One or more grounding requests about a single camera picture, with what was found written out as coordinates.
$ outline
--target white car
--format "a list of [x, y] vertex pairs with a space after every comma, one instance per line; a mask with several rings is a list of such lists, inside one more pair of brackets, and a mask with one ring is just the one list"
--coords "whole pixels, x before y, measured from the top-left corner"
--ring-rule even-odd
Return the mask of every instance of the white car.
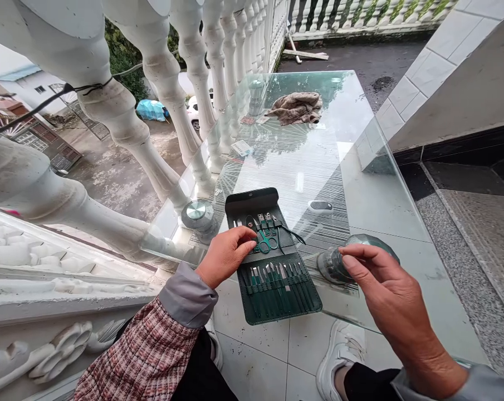
[[[213, 104], [213, 93], [209, 92], [209, 96], [211, 97], [211, 104]], [[190, 122], [192, 123], [192, 127], [194, 127], [196, 131], [200, 131], [198, 100], [196, 100], [196, 96], [193, 96], [189, 99], [189, 103], [187, 105], [187, 114], [189, 116]]]

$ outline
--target manicure set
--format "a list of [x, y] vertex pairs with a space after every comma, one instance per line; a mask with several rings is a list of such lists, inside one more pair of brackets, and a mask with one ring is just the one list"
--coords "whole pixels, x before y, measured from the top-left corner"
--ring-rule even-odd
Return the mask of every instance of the manicure set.
[[229, 227], [257, 233], [257, 246], [237, 270], [244, 316], [250, 325], [322, 310], [322, 302], [278, 206], [275, 188], [233, 194], [226, 199]]

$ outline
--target small card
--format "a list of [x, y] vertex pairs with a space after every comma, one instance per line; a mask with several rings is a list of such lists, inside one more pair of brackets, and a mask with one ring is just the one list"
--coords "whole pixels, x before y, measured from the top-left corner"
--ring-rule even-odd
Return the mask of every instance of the small card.
[[246, 142], [243, 140], [237, 141], [231, 145], [233, 149], [240, 155], [240, 156], [247, 156], [250, 153], [252, 153], [252, 148], [248, 146]]
[[323, 123], [317, 123], [317, 124], [309, 124], [309, 128], [311, 129], [326, 129], [326, 125]]
[[260, 117], [256, 120], [256, 124], [259, 124], [259, 125], [263, 125], [264, 123], [266, 123], [268, 120], [270, 119], [270, 117], [267, 117], [267, 116], [263, 116], [263, 117]]
[[253, 123], [256, 122], [256, 119], [250, 116], [244, 116], [243, 118], [241, 118], [241, 122], [243, 124], [252, 125]]

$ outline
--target hand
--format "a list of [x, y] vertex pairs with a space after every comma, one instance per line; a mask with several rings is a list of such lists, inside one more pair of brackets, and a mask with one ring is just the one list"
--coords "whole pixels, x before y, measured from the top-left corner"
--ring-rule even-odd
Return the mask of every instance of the hand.
[[432, 399], [458, 392], [468, 373], [445, 351], [430, 326], [419, 283], [385, 250], [352, 244], [342, 262], [365, 294], [376, 326], [391, 344], [416, 390]]
[[342, 262], [365, 294], [369, 311], [389, 341], [410, 346], [432, 337], [419, 283], [382, 248], [339, 248]]
[[257, 245], [254, 230], [239, 226], [223, 232], [211, 241], [207, 255], [196, 269], [196, 274], [212, 289], [229, 278], [242, 260]]

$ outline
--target pink plaid sleeve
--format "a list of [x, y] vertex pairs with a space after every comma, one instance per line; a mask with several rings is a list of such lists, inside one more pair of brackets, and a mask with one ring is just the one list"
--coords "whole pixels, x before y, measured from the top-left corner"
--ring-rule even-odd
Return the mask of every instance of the pink plaid sleeve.
[[170, 399], [198, 333], [172, 319], [156, 297], [83, 373], [74, 400]]

